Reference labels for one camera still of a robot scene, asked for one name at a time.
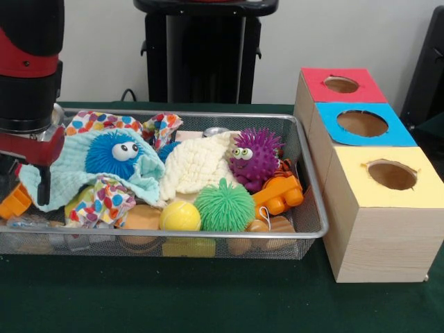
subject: yellow box top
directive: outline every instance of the yellow box top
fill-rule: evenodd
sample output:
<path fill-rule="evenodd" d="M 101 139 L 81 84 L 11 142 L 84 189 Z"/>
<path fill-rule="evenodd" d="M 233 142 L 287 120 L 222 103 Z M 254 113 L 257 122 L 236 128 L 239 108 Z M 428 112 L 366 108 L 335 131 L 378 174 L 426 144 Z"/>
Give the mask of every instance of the yellow box top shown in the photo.
<path fill-rule="evenodd" d="M 359 206 L 444 208 L 444 183 L 421 148 L 334 149 Z"/>

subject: circular hole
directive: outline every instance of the circular hole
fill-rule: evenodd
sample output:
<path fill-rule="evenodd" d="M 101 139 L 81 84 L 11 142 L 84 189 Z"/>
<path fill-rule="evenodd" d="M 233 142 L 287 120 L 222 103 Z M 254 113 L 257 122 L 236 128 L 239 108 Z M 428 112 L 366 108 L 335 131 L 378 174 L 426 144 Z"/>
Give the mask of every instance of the circular hole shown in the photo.
<path fill-rule="evenodd" d="M 416 172 L 393 161 L 379 160 L 368 165 L 370 176 L 389 189 L 411 189 L 416 184 Z"/>
<path fill-rule="evenodd" d="M 340 94 L 351 94 L 359 89 L 358 82 L 340 76 L 329 76 L 324 83 L 328 89 Z"/>
<path fill-rule="evenodd" d="M 346 111 L 338 116 L 337 121 L 348 132 L 362 137 L 379 137 L 389 129 L 383 118 L 369 111 Z"/>

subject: cartoon eyes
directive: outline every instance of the cartoon eyes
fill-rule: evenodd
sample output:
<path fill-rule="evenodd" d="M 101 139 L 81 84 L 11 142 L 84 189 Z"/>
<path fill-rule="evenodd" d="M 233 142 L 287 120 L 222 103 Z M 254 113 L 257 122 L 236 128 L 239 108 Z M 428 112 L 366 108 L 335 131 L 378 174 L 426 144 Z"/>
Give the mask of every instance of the cartoon eyes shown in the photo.
<path fill-rule="evenodd" d="M 253 152 L 249 148 L 236 148 L 233 150 L 233 155 L 236 160 L 243 159 L 245 161 L 251 160 Z"/>
<path fill-rule="evenodd" d="M 120 162 L 128 161 L 130 158 L 137 156 L 139 147 L 134 142 L 124 142 L 116 144 L 112 147 L 112 156 Z"/>

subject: red robot part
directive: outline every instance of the red robot part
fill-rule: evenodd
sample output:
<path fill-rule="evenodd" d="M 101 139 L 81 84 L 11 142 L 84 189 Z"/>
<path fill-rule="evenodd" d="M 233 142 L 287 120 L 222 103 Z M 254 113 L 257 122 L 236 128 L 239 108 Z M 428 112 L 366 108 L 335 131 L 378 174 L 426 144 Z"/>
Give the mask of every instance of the red robot part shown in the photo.
<path fill-rule="evenodd" d="M 22 158 L 29 164 L 49 167 L 59 158 L 64 142 L 63 127 L 59 127 L 47 142 L 0 133 L 0 153 L 13 153 L 15 157 Z"/>
<path fill-rule="evenodd" d="M 0 75 L 41 78 L 57 70 L 58 55 L 39 57 L 18 49 L 0 28 Z"/>

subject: polka dot fabric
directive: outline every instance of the polka dot fabric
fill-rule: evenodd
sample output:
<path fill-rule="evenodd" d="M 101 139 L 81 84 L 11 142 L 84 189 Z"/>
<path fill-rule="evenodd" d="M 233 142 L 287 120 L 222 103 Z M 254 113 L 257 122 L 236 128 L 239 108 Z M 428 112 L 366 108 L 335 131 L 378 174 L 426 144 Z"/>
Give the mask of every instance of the polka dot fabric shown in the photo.
<path fill-rule="evenodd" d="M 66 134 L 75 135 L 90 130 L 105 130 L 111 128 L 132 128 L 140 135 L 142 135 L 144 131 L 143 125 L 132 117 L 83 110 L 80 111 L 68 125 Z"/>
<path fill-rule="evenodd" d="M 159 113 L 143 124 L 143 137 L 155 151 L 171 143 L 173 133 L 183 124 L 176 114 Z"/>
<path fill-rule="evenodd" d="M 75 198 L 77 205 L 67 214 L 67 227 L 123 227 L 128 210 L 136 205 L 134 194 L 120 182 L 99 176 L 96 184 Z"/>

